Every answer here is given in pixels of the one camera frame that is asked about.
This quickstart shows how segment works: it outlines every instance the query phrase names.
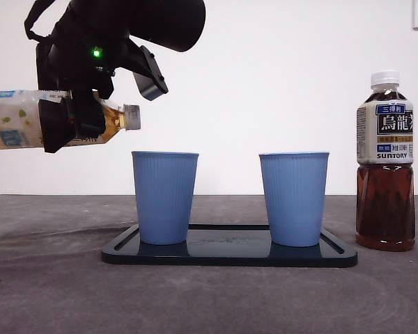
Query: white bottle cap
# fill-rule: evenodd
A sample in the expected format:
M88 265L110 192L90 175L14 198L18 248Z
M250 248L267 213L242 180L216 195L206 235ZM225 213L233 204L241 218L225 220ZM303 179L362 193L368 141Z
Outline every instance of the white bottle cap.
M126 130L141 129L141 114L139 106L136 106L134 104L124 104L123 112L125 114Z
M396 70L380 71L371 75L372 88L376 85L392 83L399 86L399 72Z

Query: table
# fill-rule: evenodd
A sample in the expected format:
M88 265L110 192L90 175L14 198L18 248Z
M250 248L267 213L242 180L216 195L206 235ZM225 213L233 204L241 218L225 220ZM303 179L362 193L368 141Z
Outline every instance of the table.
M134 196L0 196L0 334L418 333L417 244L354 242L355 197L327 196L345 269L119 266L100 247L136 220ZM195 196L193 223L267 223L263 196Z

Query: blue plastic cup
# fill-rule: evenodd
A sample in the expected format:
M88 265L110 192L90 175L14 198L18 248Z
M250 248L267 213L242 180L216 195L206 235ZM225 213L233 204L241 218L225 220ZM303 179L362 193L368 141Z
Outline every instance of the blue plastic cup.
M271 239L284 246L318 244L328 152L260 154Z
M186 240L196 153L132 152L139 236L147 244Z

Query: tray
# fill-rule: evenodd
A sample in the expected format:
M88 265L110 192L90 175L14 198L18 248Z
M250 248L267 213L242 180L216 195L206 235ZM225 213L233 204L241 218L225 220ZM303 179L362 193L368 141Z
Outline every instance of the tray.
M102 248L103 262L246 267L352 267L357 252L322 230L312 247L287 247L271 242L268 225L190 224L187 240L174 245L145 244L135 224Z

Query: white wall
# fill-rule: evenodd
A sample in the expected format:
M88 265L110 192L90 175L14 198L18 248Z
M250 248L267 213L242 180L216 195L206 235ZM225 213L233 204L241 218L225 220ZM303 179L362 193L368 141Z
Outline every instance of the white wall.
M0 0L0 90L36 89L32 0ZM35 30L48 34L67 0ZM327 193L355 193L355 110L372 72L395 68L415 105L418 193L418 31L411 0L206 0L190 51L142 42L170 93L143 100L118 70L112 99L141 105L142 130L106 145L0 151L0 193L132 194L133 150L199 152L197 194L263 193L259 152L328 150Z

